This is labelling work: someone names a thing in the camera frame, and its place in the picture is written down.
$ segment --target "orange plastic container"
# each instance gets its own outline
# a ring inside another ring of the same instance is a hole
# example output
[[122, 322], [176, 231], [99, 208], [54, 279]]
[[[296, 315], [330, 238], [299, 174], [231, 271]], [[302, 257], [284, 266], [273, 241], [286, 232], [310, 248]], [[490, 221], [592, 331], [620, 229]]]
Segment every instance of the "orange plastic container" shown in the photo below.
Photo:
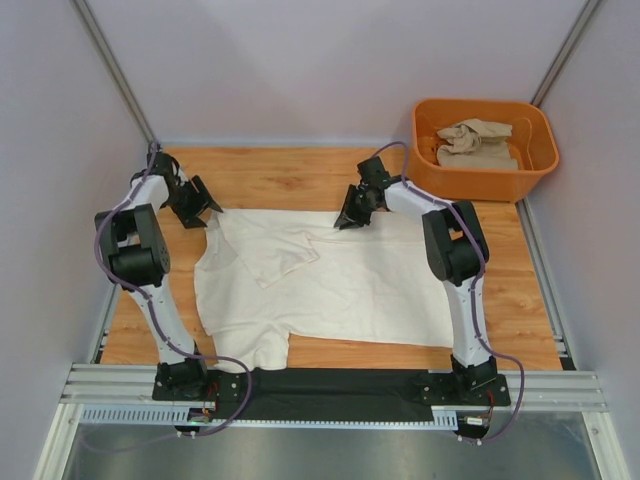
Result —
[[[445, 168], [436, 152], [446, 142], [436, 132], [469, 118], [508, 123], [507, 140], [518, 170]], [[527, 103], [432, 98], [413, 110], [413, 145], [408, 176], [443, 198], [516, 202], [558, 165], [558, 149], [547, 117]]]

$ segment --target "white wall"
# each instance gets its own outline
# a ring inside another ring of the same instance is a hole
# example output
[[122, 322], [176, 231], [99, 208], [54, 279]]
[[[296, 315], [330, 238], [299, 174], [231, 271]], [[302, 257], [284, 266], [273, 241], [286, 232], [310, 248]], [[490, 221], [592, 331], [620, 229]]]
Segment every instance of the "white wall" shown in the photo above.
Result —
[[428, 96], [529, 101], [584, 0], [91, 0], [165, 142], [381, 144]]
[[640, 2], [607, 0], [544, 102], [561, 152], [531, 195], [581, 368], [640, 478]]
[[69, 2], [1, 2], [0, 65], [0, 477], [23, 480], [99, 326], [93, 215], [145, 145]]

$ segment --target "white fabric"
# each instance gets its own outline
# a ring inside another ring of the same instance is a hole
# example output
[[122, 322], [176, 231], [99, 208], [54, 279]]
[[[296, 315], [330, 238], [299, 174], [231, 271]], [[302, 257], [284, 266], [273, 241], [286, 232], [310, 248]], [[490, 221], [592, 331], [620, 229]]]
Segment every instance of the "white fabric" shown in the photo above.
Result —
[[485, 122], [471, 118], [438, 131], [450, 145], [442, 145], [436, 154], [438, 163], [453, 168], [494, 168], [517, 170], [506, 139], [512, 127], [506, 123]]
[[290, 333], [452, 346], [447, 297], [427, 264], [421, 225], [375, 213], [369, 227], [339, 231], [336, 218], [273, 210], [212, 218], [195, 291], [218, 354], [251, 369], [285, 368]]

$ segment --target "wire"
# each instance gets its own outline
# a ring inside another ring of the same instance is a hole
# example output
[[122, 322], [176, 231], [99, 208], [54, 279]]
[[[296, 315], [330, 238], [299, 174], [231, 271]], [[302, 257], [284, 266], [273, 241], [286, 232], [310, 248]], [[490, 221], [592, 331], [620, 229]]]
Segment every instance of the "wire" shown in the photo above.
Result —
[[[242, 411], [244, 410], [244, 408], [246, 407], [247, 403], [249, 402], [249, 398], [251, 397], [251, 391], [253, 388], [253, 379], [251, 376], [251, 370], [249, 370], [249, 368], [240, 360], [237, 360], [235, 358], [231, 358], [231, 357], [226, 357], [223, 355], [197, 355], [197, 354], [193, 354], [193, 353], [189, 353], [189, 352], [185, 352], [184, 350], [182, 350], [181, 348], [177, 347], [176, 345], [174, 345], [173, 343], [171, 343], [171, 340], [165, 335], [165, 333], [162, 331], [162, 328], [160, 327], [160, 324], [158, 323], [158, 318], [156, 316], [156, 312], [155, 309], [153, 308], [153, 302], [152, 302], [152, 297], [149, 293], [147, 293], [145, 290], [143, 290], [142, 288], [138, 287], [137, 285], [133, 285], [130, 282], [127, 282], [126, 280], [123, 280], [122, 278], [118, 277], [117, 275], [115, 275], [111, 270], [109, 270], [107, 268], [107, 266], [104, 264], [104, 262], [102, 261], [102, 255], [100, 252], [100, 239], [102, 238], [102, 235], [104, 233], [104, 230], [106, 228], [107, 225], [109, 225], [109, 223], [111, 223], [111, 221], [113, 220], [113, 217], [115, 217], [119, 212], [121, 212], [122, 210], [124, 210], [127, 206], [129, 206], [133, 200], [135, 199], [136, 195], [138, 194], [138, 192], [140, 191], [140, 189], [142, 188], [142, 186], [144, 185], [144, 183], [147, 181], [147, 178], [149, 177], [149, 174], [151, 173], [151, 169], [153, 168], [153, 164], [155, 163], [155, 159], [156, 159], [156, 154], [158, 153], [159, 150], [159, 145], [156, 141], [153, 141], [150, 143], [149, 145], [149, 153], [150, 153], [150, 158], [149, 158], [149, 162], [147, 165], [147, 168], [145, 169], [141, 180], [136, 184], [136, 186], [131, 190], [131, 192], [129, 193], [129, 195], [122, 201], [120, 202], [115, 208], [113, 208], [113, 210], [111, 210], [107, 216], [102, 220], [102, 222], [100, 223], [100, 225], [98, 226], [98, 229], [96, 231], [96, 237], [93, 243], [93, 253], [94, 256], [96, 258], [96, 260], [98, 261], [98, 265], [100, 266], [100, 269], [105, 273], [105, 275], [115, 284], [122, 286], [123, 288], [126, 288], [128, 290], [133, 290], [137, 293], [139, 293], [147, 302], [147, 308], [149, 309], [149, 316], [151, 318], [151, 323], [153, 324], [153, 328], [154, 330], [157, 332], [158, 336], [160, 337], [160, 339], [174, 352], [182, 355], [183, 357], [186, 358], [193, 358], [196, 360], [214, 360], [216, 362], [220, 362], [220, 361], [225, 361], [225, 362], [231, 362], [231, 363], [235, 363], [236, 365], [239, 365], [247, 374], [247, 391], [244, 395], [244, 398], [242, 399], [242, 402], [240, 403], [240, 405], [238, 406], [238, 408], [236, 409], [235, 412], [233, 412], [231, 415], [229, 415], [229, 418], [227, 418], [225, 421], [223, 421], [220, 425], [217, 425], [213, 428], [210, 428], [208, 430], [205, 430], [203, 432], [198, 432], [195, 434], [196, 437], [207, 437], [209, 435], [213, 435], [214, 433], [218, 433], [221, 430], [224, 430], [225, 428], [227, 428], [239, 415], [240, 413], [242, 413]], [[92, 451], [93, 453], [122, 453], [122, 452], [128, 452], [131, 450], [135, 450], [138, 448], [142, 448], [145, 447], [147, 445], [152, 445], [154, 443], [163, 441], [163, 440], [167, 440], [169, 438], [175, 438], [175, 434], [171, 434], [171, 435], [164, 435], [162, 437], [157, 437], [155, 439], [137, 444], [137, 445], [133, 445], [130, 447], [123, 447], [123, 448], [118, 448], [118, 449], [99, 449], [96, 447], [93, 447], [91, 445], [89, 445], [85, 439], [83, 437], [80, 438], [80, 442], [82, 443], [82, 445], [87, 448], [88, 450]]]
[[513, 425], [513, 422], [515, 421], [516, 417], [518, 416], [518, 412], [520, 411], [520, 407], [522, 407], [522, 399], [524, 397], [524, 381], [525, 381], [524, 365], [522, 364], [522, 362], [520, 360], [518, 360], [516, 357], [514, 357], [512, 355], [507, 355], [505, 353], [496, 352], [482, 338], [482, 333], [480, 332], [480, 325], [478, 324], [478, 306], [477, 306], [477, 303], [476, 303], [476, 284], [478, 283], [478, 281], [485, 274], [487, 263], [484, 260], [484, 255], [482, 254], [482, 250], [480, 249], [480, 245], [478, 245], [478, 242], [476, 242], [475, 238], [473, 238], [473, 235], [471, 235], [471, 231], [469, 230], [469, 227], [462, 220], [462, 217], [460, 216], [458, 211], [453, 207], [451, 202], [448, 202], [446, 200], [443, 200], [443, 199], [438, 198], [438, 197], [433, 196], [433, 195], [429, 195], [427, 192], [425, 192], [425, 191], [423, 191], [423, 190], [421, 190], [419, 188], [415, 188], [415, 187], [413, 187], [412, 185], [410, 185], [408, 183], [408, 181], [407, 181], [407, 169], [409, 168], [409, 147], [407, 146], [407, 144], [405, 142], [402, 142], [402, 141], [399, 141], [399, 140], [398, 141], [394, 141], [394, 142], [390, 142], [387, 145], [385, 145], [385, 146], [379, 148], [378, 150], [376, 150], [376, 152], [373, 155], [371, 155], [370, 158], [376, 157], [380, 153], [385, 151], [386, 149], [388, 149], [390, 147], [394, 147], [394, 146], [399, 146], [399, 147], [402, 147], [404, 149], [404, 162], [403, 162], [403, 165], [402, 165], [401, 178], [402, 178], [402, 184], [405, 186], [405, 188], [407, 190], [409, 190], [411, 193], [419, 196], [420, 198], [423, 198], [423, 199], [425, 199], [425, 200], [427, 200], [429, 202], [432, 202], [435, 205], [439, 205], [439, 206], [447, 208], [451, 212], [453, 217], [456, 219], [456, 221], [458, 222], [460, 227], [462, 228], [462, 231], [464, 232], [464, 234], [469, 239], [469, 242], [471, 243], [471, 246], [473, 247], [474, 252], [478, 256], [478, 260], [480, 261], [480, 270], [478, 270], [478, 273], [476, 274], [476, 276], [474, 277], [473, 281], [471, 282], [471, 289], [470, 289], [470, 293], [471, 293], [471, 319], [472, 319], [472, 322], [473, 322], [473, 329], [475, 331], [476, 338], [478, 339], [478, 342], [480, 343], [482, 348], [484, 348], [490, 355], [493, 355], [494, 357], [502, 358], [502, 359], [505, 359], [505, 360], [509, 360], [509, 361], [515, 363], [518, 366], [518, 369], [520, 370], [520, 390], [518, 392], [518, 399], [516, 400], [516, 404], [515, 404], [515, 406], [513, 408], [513, 413], [511, 415], [511, 417], [509, 417], [509, 420], [507, 421], [505, 426], [498, 433], [496, 433], [496, 434], [494, 434], [494, 435], [492, 435], [492, 436], [490, 436], [490, 437], [488, 437], [486, 439], [483, 439], [482, 442], [485, 443], [485, 442], [491, 442], [491, 441], [498, 440], [499, 438], [503, 437], [507, 433], [507, 431], [511, 428], [511, 426]]

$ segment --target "wooden tabletop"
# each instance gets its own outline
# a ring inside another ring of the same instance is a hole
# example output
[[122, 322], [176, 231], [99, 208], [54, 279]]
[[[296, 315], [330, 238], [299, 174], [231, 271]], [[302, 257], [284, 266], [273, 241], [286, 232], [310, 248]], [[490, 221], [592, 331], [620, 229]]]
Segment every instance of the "wooden tabletop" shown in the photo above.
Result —
[[[200, 175], [222, 208], [340, 210], [356, 164], [370, 148], [172, 147], [187, 175]], [[383, 154], [387, 170], [400, 172], [399, 151]], [[494, 349], [518, 357], [530, 370], [560, 370], [551, 327], [515, 206], [475, 203], [491, 259], [484, 306]], [[182, 320], [204, 354], [214, 354], [196, 309], [193, 267], [204, 253], [202, 230], [184, 230], [170, 209], [158, 214], [171, 255], [169, 281]], [[292, 335], [291, 367], [450, 368], [446, 348], [326, 340]], [[156, 364], [151, 332], [133, 300], [120, 297], [101, 362]], [[501, 369], [516, 368], [498, 360]]]

